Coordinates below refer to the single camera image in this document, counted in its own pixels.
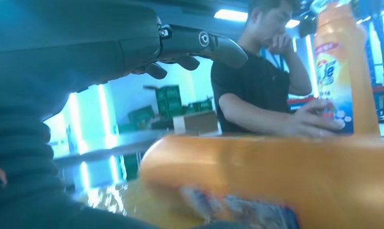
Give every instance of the man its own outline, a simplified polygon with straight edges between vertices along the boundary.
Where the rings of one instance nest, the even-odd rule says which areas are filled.
[[[213,63],[212,86],[223,132],[328,137],[342,128],[320,115],[332,108],[329,101],[315,100],[290,114],[288,94],[311,93],[309,75],[285,29],[294,6],[294,0],[252,0],[238,41],[248,55],[247,63],[240,69]],[[282,55],[290,73],[260,57],[261,48]]]

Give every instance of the green box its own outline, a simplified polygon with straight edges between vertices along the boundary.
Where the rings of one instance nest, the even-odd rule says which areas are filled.
[[[155,90],[157,101],[179,98],[181,99],[181,92],[178,85],[168,85]]]
[[[212,111],[213,110],[213,105],[211,100],[205,100],[202,102],[195,102],[192,104],[194,109],[197,112],[203,112],[203,111]]]
[[[170,98],[167,100],[157,101],[158,112],[160,115],[166,118],[172,118],[172,113],[179,115],[179,111],[182,111],[182,103],[180,98]]]
[[[154,116],[155,116],[154,110],[151,105],[137,109],[128,114],[130,123],[135,123],[135,124],[146,122],[154,118]]]

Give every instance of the orange container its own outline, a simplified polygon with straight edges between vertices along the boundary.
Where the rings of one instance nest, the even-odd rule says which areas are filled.
[[[365,31],[351,0],[315,0],[318,16],[315,64],[320,98],[336,107],[329,115],[345,124],[344,134],[380,134],[371,78],[364,53]]]
[[[384,229],[384,139],[168,136],[140,178],[178,213],[261,229]]]

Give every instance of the ear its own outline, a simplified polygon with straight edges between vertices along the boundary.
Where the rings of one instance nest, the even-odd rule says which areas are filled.
[[[262,15],[262,12],[260,11],[259,7],[255,7],[251,12],[250,21],[256,22],[259,18],[261,18],[261,15]]]

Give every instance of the black t-shirt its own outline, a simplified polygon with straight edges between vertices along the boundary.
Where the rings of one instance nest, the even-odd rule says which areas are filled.
[[[262,109],[290,112],[287,103],[289,74],[278,69],[263,57],[249,52],[247,55],[248,61],[238,69],[216,61],[212,65],[214,101],[223,132],[249,132],[225,119],[219,107],[219,98],[223,94],[235,94],[243,101]]]

